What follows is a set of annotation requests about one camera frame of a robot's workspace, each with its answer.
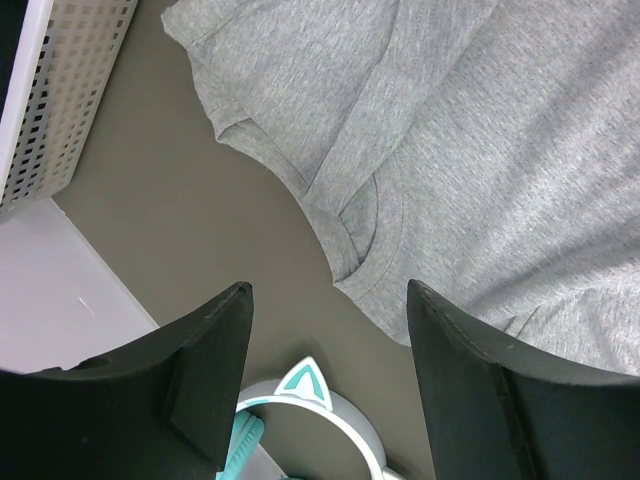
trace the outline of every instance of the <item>white triangular tip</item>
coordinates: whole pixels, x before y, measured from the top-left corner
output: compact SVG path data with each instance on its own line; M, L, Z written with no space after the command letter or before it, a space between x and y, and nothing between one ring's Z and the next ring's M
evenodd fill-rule
M330 412L333 411L331 392L313 357L301 360L289 370L273 394L293 395L302 400L319 403Z

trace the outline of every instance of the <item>gray floor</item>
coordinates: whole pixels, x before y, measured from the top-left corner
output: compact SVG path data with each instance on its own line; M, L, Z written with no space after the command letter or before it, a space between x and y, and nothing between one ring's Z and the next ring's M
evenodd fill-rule
M56 201L160 324L236 280L251 282L244 384L311 354L329 386L374 424L390 466L407 479L435 478L410 350L331 286L285 187L215 143L187 57L162 30L160 13L173 2L141 0L76 177ZM367 478L331 425L292 407L261 413L263 444L287 473Z

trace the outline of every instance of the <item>gray shirt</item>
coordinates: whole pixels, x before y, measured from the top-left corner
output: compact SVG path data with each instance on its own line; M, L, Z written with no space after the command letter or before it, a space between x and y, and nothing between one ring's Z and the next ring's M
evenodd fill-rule
M640 374L638 2L182 0L163 20L218 140L287 185L394 340L416 278Z

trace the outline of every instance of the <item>teal triangle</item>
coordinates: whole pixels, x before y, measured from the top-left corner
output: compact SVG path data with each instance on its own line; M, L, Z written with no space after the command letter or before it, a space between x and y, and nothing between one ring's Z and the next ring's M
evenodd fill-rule
M313 385L313 393L315 394L315 396L320 400L324 400L324 393L322 393L322 388L320 387L320 382L318 381L316 372L314 372L313 368L311 368L309 365L305 365L300 370L298 370L298 372L293 377L291 377L291 380L289 380L284 386L284 389L295 390L305 373L311 375L311 384Z

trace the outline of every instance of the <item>clothing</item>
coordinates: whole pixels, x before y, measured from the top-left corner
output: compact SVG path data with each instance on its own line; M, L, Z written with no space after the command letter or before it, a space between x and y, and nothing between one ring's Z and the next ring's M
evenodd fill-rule
M415 278L640 374L640 4L596 3L182 0L163 20L218 140L287 185L391 338Z

